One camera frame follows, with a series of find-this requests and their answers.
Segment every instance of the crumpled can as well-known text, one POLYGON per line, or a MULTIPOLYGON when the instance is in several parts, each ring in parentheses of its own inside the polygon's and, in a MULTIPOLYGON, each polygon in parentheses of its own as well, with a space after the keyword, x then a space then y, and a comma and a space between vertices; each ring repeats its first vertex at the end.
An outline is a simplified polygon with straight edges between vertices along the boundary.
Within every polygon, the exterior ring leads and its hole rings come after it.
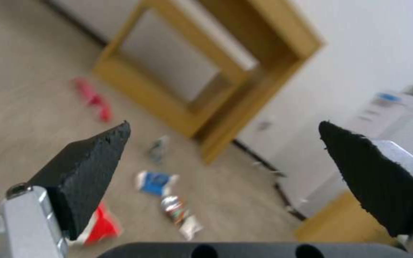
POLYGON ((202 225, 178 196, 170 195, 162 198, 161 206, 165 214, 179 227, 179 232, 187 240, 192 240, 195 233, 203 229, 202 225))

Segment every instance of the white appliance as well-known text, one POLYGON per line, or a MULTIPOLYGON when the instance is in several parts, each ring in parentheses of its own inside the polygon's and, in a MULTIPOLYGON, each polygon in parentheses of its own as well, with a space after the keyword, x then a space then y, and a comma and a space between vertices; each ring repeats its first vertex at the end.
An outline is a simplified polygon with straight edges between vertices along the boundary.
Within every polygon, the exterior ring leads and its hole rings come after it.
MULTIPOLYGON (((377 94, 349 123, 340 126, 371 139, 391 140, 413 154, 413 96, 397 93, 377 94)), ((328 152, 320 151, 317 155, 328 156, 328 152)), ((313 168, 313 164, 300 163, 298 168, 300 170, 297 173, 309 174, 310 171, 306 168, 313 168)), ((312 184, 312 189, 305 191, 309 194, 303 196, 292 191, 294 187, 290 185, 297 185, 298 182, 291 177, 277 180, 292 207, 308 218, 347 189, 334 162, 320 163, 317 169, 326 171, 324 180, 312 184)))

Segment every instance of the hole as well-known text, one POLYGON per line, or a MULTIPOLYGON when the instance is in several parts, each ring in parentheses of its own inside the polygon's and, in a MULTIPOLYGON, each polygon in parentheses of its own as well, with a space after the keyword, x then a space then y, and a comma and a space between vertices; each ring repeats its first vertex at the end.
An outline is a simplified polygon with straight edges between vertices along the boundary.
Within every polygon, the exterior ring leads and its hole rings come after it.
POLYGON ((190 255, 191 258, 218 258, 218 253, 211 245, 199 245, 190 255))
POLYGON ((295 250, 297 258, 324 258, 323 254, 318 248, 313 245, 300 245, 295 250))

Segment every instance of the black foam pad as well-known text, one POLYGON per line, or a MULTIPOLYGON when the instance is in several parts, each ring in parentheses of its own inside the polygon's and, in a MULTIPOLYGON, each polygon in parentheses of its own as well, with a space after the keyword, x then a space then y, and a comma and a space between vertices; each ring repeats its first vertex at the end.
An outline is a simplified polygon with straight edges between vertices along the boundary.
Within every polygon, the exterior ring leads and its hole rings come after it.
POLYGON ((413 232, 413 176, 385 157, 366 137, 329 122, 318 127, 321 139, 351 192, 395 237, 413 232))
POLYGON ((28 181, 47 189, 60 228, 70 240, 77 239, 98 207, 129 137, 125 121, 72 142, 28 181))

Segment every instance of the white wall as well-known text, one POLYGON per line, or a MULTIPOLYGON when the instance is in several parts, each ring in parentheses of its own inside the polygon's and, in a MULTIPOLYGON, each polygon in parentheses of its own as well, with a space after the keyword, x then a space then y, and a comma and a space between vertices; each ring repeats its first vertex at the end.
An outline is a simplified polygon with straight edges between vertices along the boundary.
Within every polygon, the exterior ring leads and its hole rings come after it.
POLYGON ((413 0, 293 0, 326 42, 241 132, 239 140, 289 175, 290 200, 335 170, 318 123, 342 125, 381 90, 413 85, 413 0), (274 126, 257 133, 271 119, 274 126))

